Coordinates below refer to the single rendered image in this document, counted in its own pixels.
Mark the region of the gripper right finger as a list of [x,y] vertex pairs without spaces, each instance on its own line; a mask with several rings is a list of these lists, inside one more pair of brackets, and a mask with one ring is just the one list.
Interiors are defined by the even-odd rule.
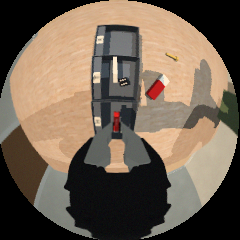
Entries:
[[123,159],[128,171],[130,172],[133,166],[138,166],[139,171],[158,176],[164,182],[166,189],[171,187],[164,162],[156,150],[122,122],[119,122],[119,131],[123,133],[122,141],[126,146]]

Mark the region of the dark grey rack of bins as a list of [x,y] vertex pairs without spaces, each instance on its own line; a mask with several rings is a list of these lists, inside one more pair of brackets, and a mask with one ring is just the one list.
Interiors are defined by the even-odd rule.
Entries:
[[[120,122],[134,131],[140,77],[139,54],[139,27],[97,25],[91,62],[91,111],[95,135],[114,122],[114,111],[120,111]],[[129,85],[121,87],[119,81],[113,83],[113,57],[117,57],[118,79],[127,77]]]

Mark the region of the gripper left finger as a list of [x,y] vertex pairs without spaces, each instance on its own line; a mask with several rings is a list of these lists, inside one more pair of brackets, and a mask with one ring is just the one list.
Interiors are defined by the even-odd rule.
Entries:
[[104,169],[111,163],[111,132],[114,131],[114,122],[110,122],[76,152],[71,160],[68,178],[64,189],[70,191],[74,181],[90,172],[96,172],[99,166]]

